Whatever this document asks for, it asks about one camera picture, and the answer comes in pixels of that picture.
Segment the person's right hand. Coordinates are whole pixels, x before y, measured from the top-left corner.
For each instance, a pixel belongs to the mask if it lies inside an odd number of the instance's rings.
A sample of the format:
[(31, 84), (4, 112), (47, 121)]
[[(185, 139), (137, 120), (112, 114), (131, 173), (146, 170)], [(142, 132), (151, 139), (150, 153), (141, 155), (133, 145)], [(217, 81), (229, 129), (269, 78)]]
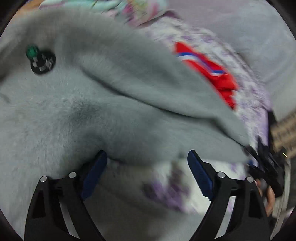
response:
[(258, 191), (261, 195), (262, 198), (265, 198), (267, 203), (264, 205), (265, 206), (265, 211), (267, 217), (271, 216), (273, 213), (273, 208), (275, 205), (275, 194), (273, 189), (270, 186), (267, 186), (266, 189), (263, 191), (261, 189), (262, 183), (259, 179), (255, 180), (255, 183), (257, 185)]

